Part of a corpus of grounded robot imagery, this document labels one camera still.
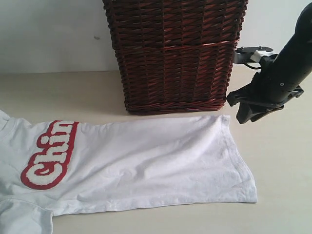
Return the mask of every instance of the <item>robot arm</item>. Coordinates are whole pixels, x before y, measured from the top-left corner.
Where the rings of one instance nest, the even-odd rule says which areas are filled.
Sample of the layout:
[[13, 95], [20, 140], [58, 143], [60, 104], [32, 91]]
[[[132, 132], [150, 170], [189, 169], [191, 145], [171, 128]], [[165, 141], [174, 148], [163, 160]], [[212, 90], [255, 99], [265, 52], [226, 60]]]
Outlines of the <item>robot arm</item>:
[[[249, 65], [256, 62], [261, 67]], [[299, 97], [303, 93], [299, 84], [312, 72], [312, 3], [302, 11], [294, 35], [279, 54], [268, 47], [241, 47], [235, 51], [234, 63], [261, 69], [250, 84], [227, 96], [230, 106], [240, 103], [239, 123], [255, 122]]]

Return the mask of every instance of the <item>wicker basket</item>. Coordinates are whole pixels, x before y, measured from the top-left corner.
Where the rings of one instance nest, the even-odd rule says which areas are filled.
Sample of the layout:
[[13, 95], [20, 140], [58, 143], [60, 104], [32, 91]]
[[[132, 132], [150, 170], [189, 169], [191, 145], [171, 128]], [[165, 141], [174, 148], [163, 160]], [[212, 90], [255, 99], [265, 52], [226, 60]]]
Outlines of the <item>wicker basket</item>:
[[248, 0], [103, 0], [126, 109], [215, 111]]

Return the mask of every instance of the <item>beige table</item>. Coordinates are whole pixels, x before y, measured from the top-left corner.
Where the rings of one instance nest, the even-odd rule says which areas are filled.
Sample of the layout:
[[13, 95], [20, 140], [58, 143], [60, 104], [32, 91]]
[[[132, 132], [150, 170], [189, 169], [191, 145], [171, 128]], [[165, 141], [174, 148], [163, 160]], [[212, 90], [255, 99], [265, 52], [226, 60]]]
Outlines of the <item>beige table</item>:
[[[250, 82], [253, 70], [234, 68], [229, 91]], [[195, 204], [120, 213], [53, 218], [54, 234], [311, 234], [312, 80], [282, 111], [231, 132], [256, 179], [257, 204]], [[0, 108], [35, 123], [54, 119], [94, 124], [139, 118], [124, 110], [118, 72], [7, 75], [0, 77]], [[206, 115], [172, 114], [171, 116]]]

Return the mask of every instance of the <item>wall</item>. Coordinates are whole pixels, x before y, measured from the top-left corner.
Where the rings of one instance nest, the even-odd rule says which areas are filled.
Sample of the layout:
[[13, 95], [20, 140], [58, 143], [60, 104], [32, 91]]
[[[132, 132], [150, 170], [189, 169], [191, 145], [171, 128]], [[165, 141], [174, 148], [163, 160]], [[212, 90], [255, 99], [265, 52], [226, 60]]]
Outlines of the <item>wall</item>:
[[[310, 0], [250, 0], [239, 46], [279, 51]], [[0, 73], [117, 70], [101, 0], [2, 0]]]

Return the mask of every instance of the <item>cable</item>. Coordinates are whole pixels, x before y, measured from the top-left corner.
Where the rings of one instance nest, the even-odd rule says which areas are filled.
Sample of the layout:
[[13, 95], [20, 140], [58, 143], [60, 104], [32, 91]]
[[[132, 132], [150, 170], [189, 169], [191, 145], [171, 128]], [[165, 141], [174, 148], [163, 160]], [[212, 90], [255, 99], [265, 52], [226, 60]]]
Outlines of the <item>cable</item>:
[[259, 70], [259, 69], [262, 68], [262, 66], [260, 66], [260, 67], [252, 67], [252, 66], [250, 66], [250, 65], [247, 64], [247, 63], [244, 63], [244, 65], [245, 65], [246, 67], [249, 67], [249, 68], [254, 69], [254, 70]]

